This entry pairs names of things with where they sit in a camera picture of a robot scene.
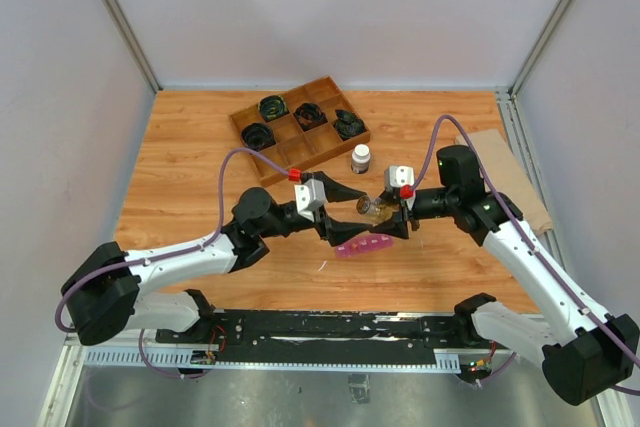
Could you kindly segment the clear capsule bottle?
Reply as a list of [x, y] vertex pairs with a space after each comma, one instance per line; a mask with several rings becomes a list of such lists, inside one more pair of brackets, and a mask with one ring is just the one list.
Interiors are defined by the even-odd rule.
[[357, 200], [356, 211], [374, 224], [381, 224], [390, 220], [398, 208], [379, 197], [373, 198], [364, 195]]

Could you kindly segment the pink weekly pill organizer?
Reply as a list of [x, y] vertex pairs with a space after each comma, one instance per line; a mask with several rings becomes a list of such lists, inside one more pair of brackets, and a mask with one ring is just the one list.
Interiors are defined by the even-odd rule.
[[389, 248], [393, 245], [393, 238], [384, 234], [367, 234], [355, 237], [339, 246], [334, 251], [339, 259], [350, 258], [370, 252]]

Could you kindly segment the white cap pill bottle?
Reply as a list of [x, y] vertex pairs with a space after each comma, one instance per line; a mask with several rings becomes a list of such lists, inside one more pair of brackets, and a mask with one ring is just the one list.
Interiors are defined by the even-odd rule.
[[364, 174], [369, 170], [371, 152], [366, 144], [358, 144], [351, 153], [351, 169], [356, 174]]

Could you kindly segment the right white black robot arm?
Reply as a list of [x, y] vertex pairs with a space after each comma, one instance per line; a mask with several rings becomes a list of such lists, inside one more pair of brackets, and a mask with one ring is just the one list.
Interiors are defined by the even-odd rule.
[[441, 185], [421, 189], [412, 168], [384, 173], [383, 201], [393, 216], [376, 231], [406, 239], [420, 221], [450, 217], [518, 281], [538, 307], [534, 321], [481, 293], [455, 308], [455, 339], [466, 347], [494, 341], [539, 367], [552, 390], [577, 406], [613, 389], [639, 366], [639, 327], [613, 316], [558, 264], [521, 211], [489, 180], [473, 148], [453, 145], [437, 154]]

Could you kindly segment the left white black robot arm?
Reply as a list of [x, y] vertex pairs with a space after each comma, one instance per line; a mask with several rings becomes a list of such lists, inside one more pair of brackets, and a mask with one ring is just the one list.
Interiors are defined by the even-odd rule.
[[207, 340], [214, 318], [200, 292], [165, 294], [163, 288], [206, 275], [224, 275], [253, 266], [265, 257], [266, 239], [314, 230], [339, 246], [369, 230], [366, 223], [341, 222], [326, 206], [363, 197], [324, 172], [304, 173], [290, 202], [278, 203], [263, 187], [246, 190], [232, 219], [207, 237], [149, 250], [103, 243], [61, 288], [71, 331], [84, 346], [109, 341], [126, 330], [170, 330], [190, 341]]

